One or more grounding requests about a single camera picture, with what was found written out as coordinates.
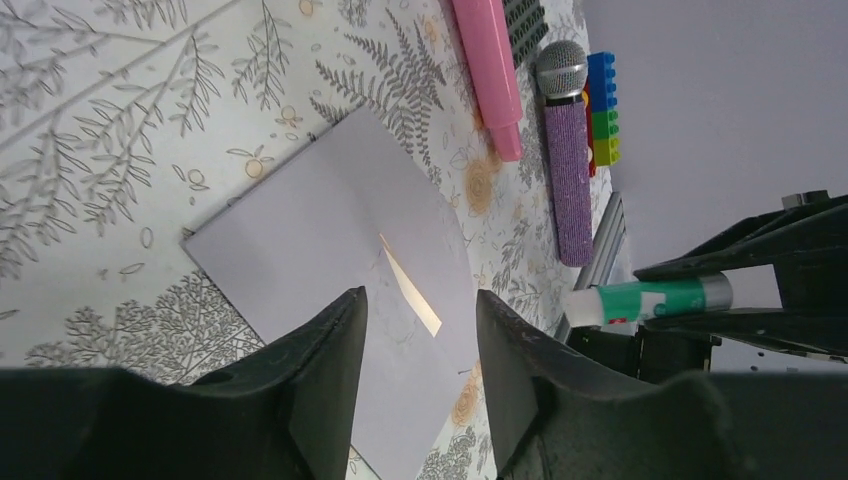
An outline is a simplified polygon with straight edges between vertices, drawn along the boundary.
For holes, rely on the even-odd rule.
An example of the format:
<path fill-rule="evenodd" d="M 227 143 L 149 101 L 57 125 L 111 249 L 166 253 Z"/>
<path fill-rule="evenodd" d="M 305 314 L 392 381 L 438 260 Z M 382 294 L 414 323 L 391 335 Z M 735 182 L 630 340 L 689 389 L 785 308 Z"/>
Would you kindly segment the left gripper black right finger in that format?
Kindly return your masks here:
<path fill-rule="evenodd" d="M 489 290 L 476 332 L 501 479 L 843 479 L 843 374 L 689 372 L 645 383 Z"/>

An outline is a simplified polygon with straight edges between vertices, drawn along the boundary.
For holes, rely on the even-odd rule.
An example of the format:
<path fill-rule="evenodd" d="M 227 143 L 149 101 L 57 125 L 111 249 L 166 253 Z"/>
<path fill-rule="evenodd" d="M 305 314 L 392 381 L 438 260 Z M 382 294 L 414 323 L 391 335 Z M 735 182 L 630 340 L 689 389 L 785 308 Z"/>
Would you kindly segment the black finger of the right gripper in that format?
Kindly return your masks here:
<path fill-rule="evenodd" d="M 804 356 L 847 356 L 847 315 L 834 310 L 740 308 L 654 318 L 655 331 L 706 334 Z"/>
<path fill-rule="evenodd" d="M 847 197 L 819 200 L 745 218 L 688 253 L 634 271 L 641 281 L 665 281 L 720 271 L 847 260 Z"/>

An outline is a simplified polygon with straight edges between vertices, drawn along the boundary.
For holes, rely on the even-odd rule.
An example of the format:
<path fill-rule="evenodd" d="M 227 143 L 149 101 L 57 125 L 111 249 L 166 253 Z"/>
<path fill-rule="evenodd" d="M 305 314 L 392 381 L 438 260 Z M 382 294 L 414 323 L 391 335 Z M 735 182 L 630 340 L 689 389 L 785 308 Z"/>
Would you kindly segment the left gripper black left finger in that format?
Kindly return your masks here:
<path fill-rule="evenodd" d="M 341 479 L 368 299 L 352 288 L 190 385 L 123 368 L 3 369 L 5 479 Z"/>

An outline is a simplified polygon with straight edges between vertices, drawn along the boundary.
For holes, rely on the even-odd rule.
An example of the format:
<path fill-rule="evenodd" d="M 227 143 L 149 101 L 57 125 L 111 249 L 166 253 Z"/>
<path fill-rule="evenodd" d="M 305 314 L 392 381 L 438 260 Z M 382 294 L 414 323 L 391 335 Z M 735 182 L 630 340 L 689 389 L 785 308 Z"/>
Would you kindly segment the small glue stick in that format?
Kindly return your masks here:
<path fill-rule="evenodd" d="M 668 281 L 602 285 L 576 290 L 565 298 L 571 327 L 644 323 L 655 318 L 724 311 L 733 303 L 728 278 L 714 274 Z"/>

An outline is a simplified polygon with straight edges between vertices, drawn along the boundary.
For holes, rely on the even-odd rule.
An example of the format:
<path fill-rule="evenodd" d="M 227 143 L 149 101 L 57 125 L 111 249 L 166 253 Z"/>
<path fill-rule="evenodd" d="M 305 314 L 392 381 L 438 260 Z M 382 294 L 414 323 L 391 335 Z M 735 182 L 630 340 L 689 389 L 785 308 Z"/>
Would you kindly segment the tan lined letter paper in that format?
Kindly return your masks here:
<path fill-rule="evenodd" d="M 419 291 L 417 286 L 413 283 L 411 278 L 407 275 L 402 266 L 398 263 L 384 235 L 380 234 L 379 238 L 403 297 L 410 308 L 418 316 L 421 323 L 428 330 L 430 335 L 432 337 L 436 337 L 443 325 L 442 321 L 423 294 Z"/>

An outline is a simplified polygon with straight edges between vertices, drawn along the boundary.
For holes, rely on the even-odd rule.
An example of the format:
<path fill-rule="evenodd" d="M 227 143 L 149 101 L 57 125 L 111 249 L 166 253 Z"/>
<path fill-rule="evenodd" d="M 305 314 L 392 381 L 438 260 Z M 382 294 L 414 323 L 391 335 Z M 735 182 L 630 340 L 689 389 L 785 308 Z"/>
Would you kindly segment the grey paper envelope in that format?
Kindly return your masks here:
<path fill-rule="evenodd" d="M 410 308 L 379 235 L 443 325 Z M 413 479 L 477 358 L 476 290 L 457 215 L 359 108 L 216 214 L 187 254 L 264 341 L 364 287 L 368 320 L 352 445 L 383 479 Z"/>

